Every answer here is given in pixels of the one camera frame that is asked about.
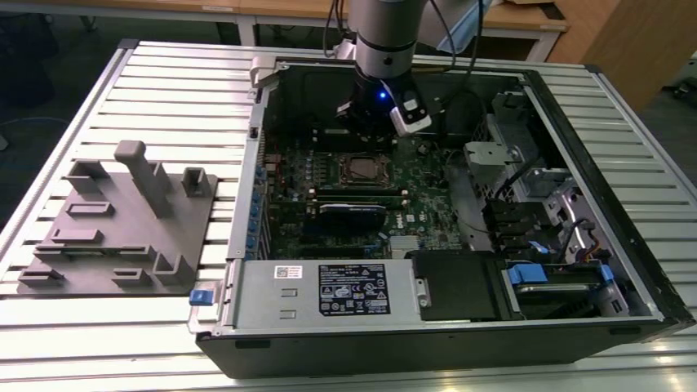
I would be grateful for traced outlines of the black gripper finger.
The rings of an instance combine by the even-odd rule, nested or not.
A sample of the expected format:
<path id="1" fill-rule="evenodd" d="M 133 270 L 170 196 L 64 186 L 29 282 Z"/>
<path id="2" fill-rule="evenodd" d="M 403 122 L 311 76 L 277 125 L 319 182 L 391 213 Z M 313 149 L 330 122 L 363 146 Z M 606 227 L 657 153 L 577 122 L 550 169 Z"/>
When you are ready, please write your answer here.
<path id="1" fill-rule="evenodd" d="M 377 147 L 381 140 L 382 118 L 362 104 L 346 102 L 337 108 L 337 121 L 354 139 L 367 147 Z"/>

